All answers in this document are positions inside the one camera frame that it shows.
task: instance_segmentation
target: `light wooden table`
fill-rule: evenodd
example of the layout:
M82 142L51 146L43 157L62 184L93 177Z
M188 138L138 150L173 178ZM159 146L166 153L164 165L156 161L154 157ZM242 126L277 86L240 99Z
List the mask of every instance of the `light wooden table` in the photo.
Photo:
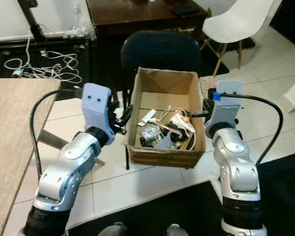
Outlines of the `light wooden table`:
M0 79L0 235L33 152L30 112L40 97L59 86L57 79ZM54 98L45 99L36 111L37 137Z

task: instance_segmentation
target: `black stand pole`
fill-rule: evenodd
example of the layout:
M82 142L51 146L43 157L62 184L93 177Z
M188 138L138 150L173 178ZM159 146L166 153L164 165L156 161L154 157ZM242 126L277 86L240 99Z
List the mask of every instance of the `black stand pole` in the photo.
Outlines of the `black stand pole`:
M30 10L30 7L37 7L36 0L18 0L18 3L29 23L30 31L33 34L36 42L46 41L46 37L42 32L39 24L36 22L33 13Z

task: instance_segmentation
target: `wooden table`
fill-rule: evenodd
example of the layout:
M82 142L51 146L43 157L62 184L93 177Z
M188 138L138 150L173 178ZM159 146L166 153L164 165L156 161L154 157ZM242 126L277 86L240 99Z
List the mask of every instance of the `wooden table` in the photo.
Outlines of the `wooden table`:
M0 79L0 235L33 152L30 112L40 97L59 86L57 79ZM36 111L37 137L53 101L47 98Z
M109 37L131 34L139 30L163 30L195 26L195 38L200 35L207 12L192 0L87 0L95 24L97 39L102 49L108 83L114 98L118 82L111 76ZM172 9L177 6L193 6L198 13L176 16Z

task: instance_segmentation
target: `white chair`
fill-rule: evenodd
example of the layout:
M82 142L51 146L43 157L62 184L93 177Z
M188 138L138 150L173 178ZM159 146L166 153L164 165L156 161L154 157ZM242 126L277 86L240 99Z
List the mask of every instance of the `white chair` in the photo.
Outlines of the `white chair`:
M222 43L220 58L213 73L214 78L228 43L239 41L238 69L240 69L241 41L253 36L261 28L272 2L273 0L237 0L227 12L204 21L203 32L208 39L202 45L201 50L211 39Z

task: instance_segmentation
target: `black cable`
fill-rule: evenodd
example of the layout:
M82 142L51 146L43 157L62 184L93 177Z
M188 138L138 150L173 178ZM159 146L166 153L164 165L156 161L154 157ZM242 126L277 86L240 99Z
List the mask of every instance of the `black cable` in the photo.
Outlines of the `black cable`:
M263 103L270 105L278 112L279 119L280 119L279 125L277 127L277 130L276 130L271 142L269 143L269 145L266 147L266 149L264 150L264 152L261 154L258 161L256 162L256 166L259 166L262 159L267 154L267 152L270 150L270 148L272 147L272 145L274 144L274 142L276 141L277 137L279 136L279 134L281 132L282 125L283 125L283 113L282 113L281 109L277 105L275 105L273 102L263 99L263 98L260 98L260 97L255 97L255 96L250 96L250 95L242 95L242 94L226 94L226 93L221 94L221 96L222 97L235 97L235 98L245 98L245 99L256 100L256 101L263 102Z
M47 97L56 94L56 93L61 93L61 92L75 92L72 89L59 89L59 90L55 90L55 91L51 91L47 94L45 94L44 96L42 96L34 105L31 113L30 113L30 119L29 119L29 129L30 129L30 135L31 135L31 140L33 143L33 148L34 148L34 153L35 153L35 159L36 159L36 167L37 167L37 174L38 174L38 181L42 175L42 171L41 171L41 164L40 164L40 157L39 157L39 152L38 152L38 147L37 147L37 140L35 137L35 132L34 132L34 115L35 115L35 111L37 109L37 107L39 106L39 104L46 99Z

